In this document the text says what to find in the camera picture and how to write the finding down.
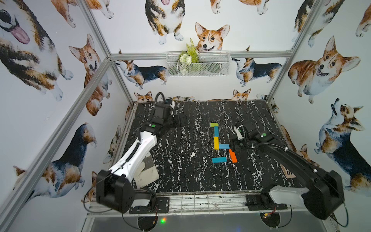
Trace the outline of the yellow building block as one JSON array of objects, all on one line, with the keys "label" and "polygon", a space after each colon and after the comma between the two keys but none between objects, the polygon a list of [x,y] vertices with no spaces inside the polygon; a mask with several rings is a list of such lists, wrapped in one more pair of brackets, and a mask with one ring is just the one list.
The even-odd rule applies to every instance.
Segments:
[{"label": "yellow building block", "polygon": [[219,137],[214,137],[214,149],[219,150]]}]

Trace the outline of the teal block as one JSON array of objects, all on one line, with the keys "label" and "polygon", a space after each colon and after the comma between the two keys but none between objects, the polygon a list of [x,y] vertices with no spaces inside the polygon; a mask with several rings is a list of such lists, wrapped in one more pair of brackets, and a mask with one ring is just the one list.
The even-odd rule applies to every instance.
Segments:
[{"label": "teal block", "polygon": [[214,136],[219,137],[219,127],[218,126],[214,127]]}]

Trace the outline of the orange building block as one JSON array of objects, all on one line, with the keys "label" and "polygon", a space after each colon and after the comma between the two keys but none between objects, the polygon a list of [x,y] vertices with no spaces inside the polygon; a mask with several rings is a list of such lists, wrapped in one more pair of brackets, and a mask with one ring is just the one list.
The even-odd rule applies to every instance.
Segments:
[{"label": "orange building block", "polygon": [[233,163],[237,163],[238,162],[237,161],[237,157],[236,157],[235,153],[231,149],[229,149],[229,154],[230,154],[231,161]]}]

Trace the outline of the light blue block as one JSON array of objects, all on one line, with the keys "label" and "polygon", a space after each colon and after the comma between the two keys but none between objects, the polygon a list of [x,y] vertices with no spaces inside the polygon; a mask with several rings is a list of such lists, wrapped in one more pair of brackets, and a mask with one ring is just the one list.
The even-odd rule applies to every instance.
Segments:
[{"label": "light blue block", "polygon": [[230,149],[230,145],[229,144],[220,144],[219,149]]}]

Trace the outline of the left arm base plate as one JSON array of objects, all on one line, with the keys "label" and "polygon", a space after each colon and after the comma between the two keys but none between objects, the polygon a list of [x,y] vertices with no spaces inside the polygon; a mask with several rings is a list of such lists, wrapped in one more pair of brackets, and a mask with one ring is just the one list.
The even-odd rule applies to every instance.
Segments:
[{"label": "left arm base plate", "polygon": [[168,213],[170,206],[169,197],[158,197],[156,201],[150,203],[150,206],[136,206],[129,210],[129,214],[155,214],[155,213]]}]

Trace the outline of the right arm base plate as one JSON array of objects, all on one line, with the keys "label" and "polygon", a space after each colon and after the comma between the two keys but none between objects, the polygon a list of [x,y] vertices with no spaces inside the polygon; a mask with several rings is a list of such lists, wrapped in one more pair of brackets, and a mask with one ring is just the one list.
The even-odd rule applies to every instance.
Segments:
[{"label": "right arm base plate", "polygon": [[245,206],[248,207],[250,211],[274,211],[288,209],[287,205],[274,203],[268,195],[264,194],[247,194],[245,199]]}]

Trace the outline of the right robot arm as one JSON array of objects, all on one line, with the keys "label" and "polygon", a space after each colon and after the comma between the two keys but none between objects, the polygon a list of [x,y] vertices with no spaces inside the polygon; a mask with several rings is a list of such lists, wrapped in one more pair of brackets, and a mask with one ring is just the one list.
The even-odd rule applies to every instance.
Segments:
[{"label": "right robot arm", "polygon": [[255,150],[269,155],[288,168],[302,184],[301,188],[269,185],[261,194],[275,204],[305,207],[318,219],[327,219],[345,203],[342,178],[335,172],[316,167],[289,149],[269,132],[248,130],[235,125],[230,138],[233,152]]}]

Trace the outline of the teal block diagonal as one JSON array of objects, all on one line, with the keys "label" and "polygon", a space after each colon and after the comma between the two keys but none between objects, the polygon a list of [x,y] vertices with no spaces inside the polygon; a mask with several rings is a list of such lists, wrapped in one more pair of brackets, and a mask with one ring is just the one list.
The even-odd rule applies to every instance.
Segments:
[{"label": "teal block diagonal", "polygon": [[227,162],[226,157],[212,158],[212,163],[225,163]]}]

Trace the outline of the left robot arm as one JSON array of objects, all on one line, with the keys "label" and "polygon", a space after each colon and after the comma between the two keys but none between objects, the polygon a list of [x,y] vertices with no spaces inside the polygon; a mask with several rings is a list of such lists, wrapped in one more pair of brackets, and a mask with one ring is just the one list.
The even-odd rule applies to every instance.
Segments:
[{"label": "left robot arm", "polygon": [[175,103],[162,92],[155,101],[149,120],[137,130],[137,138],[122,158],[108,171],[101,170],[96,177],[96,201],[109,210],[126,213],[138,207],[147,212],[156,208],[156,195],[144,189],[134,189],[132,181],[141,162],[158,140],[173,128],[183,127],[186,116],[175,113]]}]

